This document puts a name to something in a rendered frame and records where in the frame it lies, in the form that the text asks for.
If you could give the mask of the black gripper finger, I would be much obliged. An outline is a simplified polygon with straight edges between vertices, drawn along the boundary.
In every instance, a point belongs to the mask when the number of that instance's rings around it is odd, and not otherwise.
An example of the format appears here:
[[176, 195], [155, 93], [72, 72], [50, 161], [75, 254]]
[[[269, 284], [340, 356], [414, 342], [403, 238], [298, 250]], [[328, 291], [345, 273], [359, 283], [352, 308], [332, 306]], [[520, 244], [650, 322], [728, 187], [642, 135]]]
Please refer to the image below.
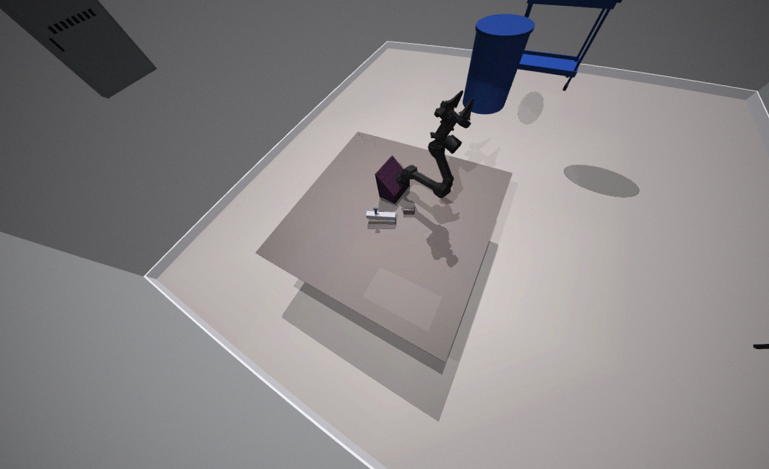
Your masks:
[[463, 93], [464, 93], [464, 91], [460, 90], [460, 92], [455, 97], [451, 98], [448, 101], [445, 100], [445, 103], [450, 104], [451, 106], [453, 106], [456, 109], [456, 107], [458, 106], [458, 103], [460, 101], [460, 97], [462, 97]]
[[470, 120], [471, 110], [472, 110], [473, 103], [474, 103], [474, 99], [472, 98], [470, 100], [470, 102], [468, 104], [466, 104], [465, 109], [463, 111], [459, 112], [459, 115], [464, 117], [464, 118], [466, 118], [466, 119], [468, 119], [468, 120]]

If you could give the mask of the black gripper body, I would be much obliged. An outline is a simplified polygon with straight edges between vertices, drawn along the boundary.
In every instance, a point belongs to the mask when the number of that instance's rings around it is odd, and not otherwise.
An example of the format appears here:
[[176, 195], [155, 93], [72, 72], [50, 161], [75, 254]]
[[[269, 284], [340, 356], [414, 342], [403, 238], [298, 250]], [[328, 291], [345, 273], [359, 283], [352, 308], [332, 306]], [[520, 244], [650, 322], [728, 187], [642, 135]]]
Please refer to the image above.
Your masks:
[[[441, 103], [441, 106], [443, 107], [443, 109], [447, 110], [449, 115], [455, 116], [451, 120], [450, 124], [448, 124], [446, 126], [444, 125], [445, 122], [443, 122], [442, 120], [439, 121], [439, 124], [441, 124], [440, 126], [441, 126], [441, 128], [443, 128], [443, 130], [445, 130], [447, 132], [454, 131], [453, 127], [455, 127], [456, 124], [459, 124], [460, 126], [463, 126], [464, 128], [468, 128], [470, 126], [471, 122], [468, 119], [458, 115], [458, 113], [456, 113], [455, 108], [453, 106], [451, 106], [448, 103], [445, 103], [445, 101], [443, 101]], [[442, 124], [442, 122], [443, 122], [443, 124]]]

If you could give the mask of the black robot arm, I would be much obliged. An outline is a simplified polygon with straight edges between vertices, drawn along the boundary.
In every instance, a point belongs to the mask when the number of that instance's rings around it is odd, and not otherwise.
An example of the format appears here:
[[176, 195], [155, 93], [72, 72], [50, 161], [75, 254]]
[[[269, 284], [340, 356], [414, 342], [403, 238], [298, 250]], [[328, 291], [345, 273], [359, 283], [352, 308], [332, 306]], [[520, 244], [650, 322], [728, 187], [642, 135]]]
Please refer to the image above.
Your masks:
[[[447, 110], [443, 109], [442, 106], [435, 110], [434, 115], [436, 118], [441, 118], [442, 121], [445, 122], [445, 126], [450, 124], [451, 120], [455, 117], [449, 115]], [[414, 166], [414, 164], [409, 164], [409, 166], [403, 169], [402, 172], [398, 172], [396, 181], [403, 185], [403, 183], [406, 183], [409, 179], [416, 179], [418, 183], [432, 189], [434, 194], [439, 198], [444, 198], [445, 195], [449, 195], [454, 178], [451, 175], [449, 164], [447, 164], [445, 160], [444, 152], [445, 149], [447, 149], [453, 154], [462, 144], [462, 141], [460, 141], [458, 137], [452, 134], [449, 135], [449, 133], [450, 132], [443, 130], [443, 128], [439, 126], [436, 132], [430, 132], [430, 137], [434, 137], [435, 140], [430, 142], [428, 146], [431, 156], [437, 161], [439, 171], [443, 176], [443, 183], [437, 183], [434, 179], [430, 179], [429, 177], [424, 176], [423, 173], [419, 173], [417, 166]]]

